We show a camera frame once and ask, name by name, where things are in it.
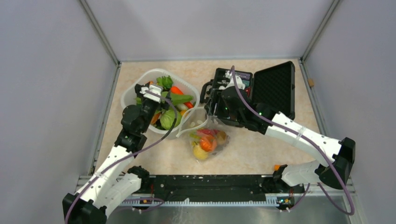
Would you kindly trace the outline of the orange carrot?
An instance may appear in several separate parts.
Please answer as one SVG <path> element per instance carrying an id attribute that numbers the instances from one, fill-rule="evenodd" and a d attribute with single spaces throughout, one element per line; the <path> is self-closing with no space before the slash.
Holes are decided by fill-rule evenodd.
<path id="1" fill-rule="evenodd" d="M 178 87 L 176 87 L 176 86 L 172 86 L 172 87 L 170 88 L 170 91 L 171 91 L 172 93 L 174 93 L 174 94 L 177 94 L 177 95 L 184 95 L 184 93 L 183 93 Z M 193 104 L 192 104 L 190 101 L 185 102 L 184 105 L 186 105 L 189 109 L 190 109 L 190 108 L 193 108 Z"/>

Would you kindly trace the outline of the red chili pepper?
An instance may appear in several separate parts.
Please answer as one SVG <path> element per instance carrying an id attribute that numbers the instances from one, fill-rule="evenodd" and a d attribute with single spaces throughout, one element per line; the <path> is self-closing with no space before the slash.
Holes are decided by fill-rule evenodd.
<path id="1" fill-rule="evenodd" d="M 217 129 L 198 129 L 196 131 L 198 136 L 216 136 L 220 130 Z"/>

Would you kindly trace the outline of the white plastic basket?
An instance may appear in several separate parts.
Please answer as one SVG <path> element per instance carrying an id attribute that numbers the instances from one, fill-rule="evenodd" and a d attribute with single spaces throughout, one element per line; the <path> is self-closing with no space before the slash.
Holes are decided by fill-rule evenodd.
<path id="1" fill-rule="evenodd" d="M 187 94 L 187 95 L 192 95 L 192 103 L 194 105 L 194 109 L 191 109 L 191 111 L 194 111 L 198 106 L 199 106 L 199 93 L 198 90 L 189 84 L 187 81 L 183 80 L 181 77 L 178 75 L 175 75 L 167 70 L 164 69 L 151 69 L 147 72 L 145 72 L 137 81 L 135 81 L 126 91 L 123 92 L 120 103 L 122 109 L 125 109 L 129 105 L 135 105 L 136 104 L 136 97 L 137 94 L 135 93 L 135 85 L 136 84 L 146 84 L 149 81 L 156 81 L 158 77 L 162 76 L 170 76 L 172 81 L 174 82 L 174 85 L 178 87 L 182 93 Z"/>

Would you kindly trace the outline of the clear zip top bag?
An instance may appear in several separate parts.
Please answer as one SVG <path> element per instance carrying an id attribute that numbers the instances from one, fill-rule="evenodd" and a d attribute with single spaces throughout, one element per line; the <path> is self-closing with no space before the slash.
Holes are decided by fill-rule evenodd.
<path id="1" fill-rule="evenodd" d="M 187 110 L 181 118 L 177 138 L 188 141 L 197 161 L 206 161 L 221 153 L 230 142 L 225 124 L 209 115 L 204 107 Z"/>

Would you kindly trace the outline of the small orange fruit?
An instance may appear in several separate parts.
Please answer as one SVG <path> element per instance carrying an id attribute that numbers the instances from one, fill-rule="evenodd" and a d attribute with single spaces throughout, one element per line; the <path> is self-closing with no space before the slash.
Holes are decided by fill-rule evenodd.
<path id="1" fill-rule="evenodd" d="M 212 152 L 217 148 L 217 140 L 211 135 L 204 136 L 200 139 L 200 147 L 206 152 Z"/>

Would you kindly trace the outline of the yellow lemon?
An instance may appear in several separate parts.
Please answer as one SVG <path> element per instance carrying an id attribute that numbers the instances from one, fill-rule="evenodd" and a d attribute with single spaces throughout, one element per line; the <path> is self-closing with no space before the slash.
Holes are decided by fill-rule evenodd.
<path id="1" fill-rule="evenodd" d="M 203 150 L 200 145 L 195 145 L 193 147 L 193 155 L 196 159 L 202 161 L 206 160 L 209 157 L 209 153 Z"/>

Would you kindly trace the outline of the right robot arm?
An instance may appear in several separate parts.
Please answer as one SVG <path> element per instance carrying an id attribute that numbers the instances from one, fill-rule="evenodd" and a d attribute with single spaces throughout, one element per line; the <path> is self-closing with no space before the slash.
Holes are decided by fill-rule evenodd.
<path id="1" fill-rule="evenodd" d="M 230 126 L 280 139 L 308 154 L 314 161 L 281 165 L 273 173 L 274 187 L 287 192 L 299 184 L 322 183 L 344 189 L 355 160 L 355 141 L 342 140 L 314 132 L 287 117 L 276 107 L 252 101 L 243 90 L 233 86 L 202 92 L 200 102 L 210 115 Z"/>

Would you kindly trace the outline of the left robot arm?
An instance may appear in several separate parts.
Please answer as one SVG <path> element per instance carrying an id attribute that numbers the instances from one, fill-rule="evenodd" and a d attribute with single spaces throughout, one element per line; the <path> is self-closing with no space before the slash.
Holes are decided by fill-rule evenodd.
<path id="1" fill-rule="evenodd" d="M 118 177 L 138 154 L 155 146 L 153 143 L 144 147 L 147 140 L 144 133 L 156 111 L 173 106 L 170 95 L 163 97 L 162 91 L 163 88 L 156 84 L 135 85 L 141 104 L 129 105 L 123 110 L 121 132 L 105 161 L 83 187 L 64 197 L 66 224 L 104 224 L 132 193 L 144 193 L 149 189 L 149 179 L 140 173 L 125 174 L 120 180 Z"/>

